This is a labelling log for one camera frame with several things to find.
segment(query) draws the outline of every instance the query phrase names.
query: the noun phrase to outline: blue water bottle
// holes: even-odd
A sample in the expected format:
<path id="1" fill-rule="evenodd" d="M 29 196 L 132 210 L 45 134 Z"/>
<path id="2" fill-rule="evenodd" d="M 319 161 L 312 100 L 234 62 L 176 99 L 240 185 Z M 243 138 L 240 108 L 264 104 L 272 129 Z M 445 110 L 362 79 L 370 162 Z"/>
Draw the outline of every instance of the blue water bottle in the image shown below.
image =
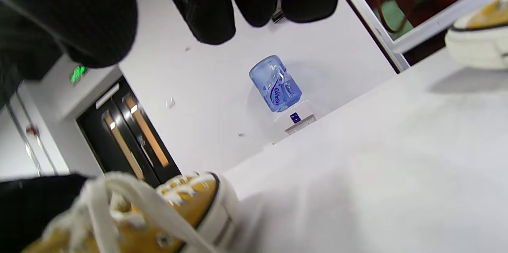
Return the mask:
<path id="1" fill-rule="evenodd" d="M 277 56 L 269 56 L 257 63 L 249 76 L 273 112 L 284 111 L 302 96 L 302 91 Z"/>

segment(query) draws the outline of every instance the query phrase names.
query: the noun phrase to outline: green exit sign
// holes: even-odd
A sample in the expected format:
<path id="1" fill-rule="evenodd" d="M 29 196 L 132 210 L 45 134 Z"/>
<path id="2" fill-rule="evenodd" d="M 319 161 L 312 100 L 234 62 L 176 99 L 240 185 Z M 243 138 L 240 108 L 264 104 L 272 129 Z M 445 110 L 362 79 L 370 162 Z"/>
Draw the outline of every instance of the green exit sign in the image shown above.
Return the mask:
<path id="1" fill-rule="evenodd" d="M 88 72 L 88 68 L 83 65 L 79 65 L 74 69 L 74 73 L 71 76 L 71 83 L 74 85 Z"/>

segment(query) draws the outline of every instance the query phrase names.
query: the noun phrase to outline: white shoelace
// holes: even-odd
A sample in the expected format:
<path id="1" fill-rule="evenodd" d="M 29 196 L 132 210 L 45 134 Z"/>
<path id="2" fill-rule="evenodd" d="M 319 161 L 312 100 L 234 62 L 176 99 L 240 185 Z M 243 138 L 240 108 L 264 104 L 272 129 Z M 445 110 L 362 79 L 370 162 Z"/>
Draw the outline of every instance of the white shoelace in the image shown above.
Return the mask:
<path id="1" fill-rule="evenodd" d="M 193 195 L 196 193 L 192 188 L 193 185 L 212 178 L 211 175 L 194 178 L 184 185 L 172 188 L 161 197 L 149 185 L 131 175 L 107 173 L 103 178 L 85 183 L 80 196 L 71 208 L 49 223 L 43 233 L 43 239 L 49 238 L 54 230 L 67 230 L 71 235 L 69 250 L 72 252 L 82 246 L 88 233 L 93 229 L 101 253 L 120 253 L 117 243 L 118 229 L 109 208 L 109 197 L 112 192 L 116 192 L 150 217 L 151 222 L 167 234 L 195 246 L 200 252 L 218 253 L 214 246 L 204 240 L 176 210 L 167 204 L 167 202 L 181 204 L 183 198 L 179 193 Z M 138 221 L 144 220 L 141 215 L 131 214 L 141 217 Z"/>

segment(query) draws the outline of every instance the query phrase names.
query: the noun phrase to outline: mustard yellow sneaker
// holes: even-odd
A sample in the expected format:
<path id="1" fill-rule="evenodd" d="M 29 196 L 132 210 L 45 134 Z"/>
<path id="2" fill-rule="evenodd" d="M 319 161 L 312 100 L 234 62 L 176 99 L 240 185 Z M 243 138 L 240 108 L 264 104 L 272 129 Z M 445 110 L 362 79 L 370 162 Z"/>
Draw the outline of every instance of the mustard yellow sneaker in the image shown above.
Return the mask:
<path id="1" fill-rule="evenodd" d="M 480 69 L 508 69 L 508 0 L 460 18 L 445 37 L 450 54 Z"/>
<path id="2" fill-rule="evenodd" d="M 89 180 L 71 208 L 55 217 L 43 236 L 23 252 L 218 253 L 227 249 L 239 206 L 230 183 L 207 173 L 166 184 L 169 189 L 154 190 L 124 173 Z"/>

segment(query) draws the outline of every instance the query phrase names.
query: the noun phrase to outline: white wall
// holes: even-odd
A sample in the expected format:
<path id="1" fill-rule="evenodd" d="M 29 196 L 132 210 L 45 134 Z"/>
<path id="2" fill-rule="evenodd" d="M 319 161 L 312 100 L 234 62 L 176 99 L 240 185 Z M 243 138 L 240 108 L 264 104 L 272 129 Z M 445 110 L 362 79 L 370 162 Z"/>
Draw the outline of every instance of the white wall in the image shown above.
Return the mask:
<path id="1" fill-rule="evenodd" d="M 45 96 L 47 93 L 43 83 L 25 83 L 25 85 L 33 94 L 33 100 L 38 106 L 40 115 L 44 117 L 45 125 L 58 145 L 58 151 L 62 154 L 69 171 L 87 176 L 102 175 L 102 170 L 79 129 L 76 119 L 58 117 L 54 105 Z"/>
<path id="2" fill-rule="evenodd" d="M 51 136 L 31 93 L 25 83 L 18 88 L 20 99 L 27 109 L 28 115 L 40 132 L 41 144 L 46 148 L 47 154 L 38 144 L 35 137 L 26 135 L 27 141 L 33 149 L 35 158 L 40 163 L 41 175 L 53 175 L 53 168 L 50 160 L 56 167 L 58 174 L 69 173 L 69 168 L 65 163 L 56 141 Z M 14 115 L 22 127 L 23 133 L 29 125 L 29 119 L 21 108 L 18 97 L 12 96 L 11 107 Z M 15 128 L 14 121 L 11 120 L 7 109 L 4 107 L 0 112 L 0 179 L 13 179 L 20 177 L 37 176 L 36 166 L 27 153 L 24 140 Z"/>
<path id="3" fill-rule="evenodd" d="M 198 43 L 171 0 L 138 6 L 138 35 L 120 69 L 184 172 L 223 171 L 284 137 L 248 77 L 266 56 L 280 56 L 321 116 L 395 76 L 345 0 L 312 24 L 254 29 L 236 11 L 236 36 L 220 46 Z"/>
<path id="4" fill-rule="evenodd" d="M 0 110 L 0 180 L 36 176 L 36 167 L 5 108 Z"/>
<path id="5" fill-rule="evenodd" d="M 116 66 L 90 69 L 76 85 L 72 85 L 71 76 L 77 66 L 69 56 L 61 56 L 39 84 L 40 93 L 49 100 L 58 119 L 77 117 L 121 77 Z"/>
<path id="6" fill-rule="evenodd" d="M 77 66 L 68 56 L 62 56 L 42 81 L 26 85 L 69 170 L 98 176 L 102 170 L 76 118 L 121 77 L 121 72 L 118 67 L 90 69 L 72 85 L 71 76 Z"/>

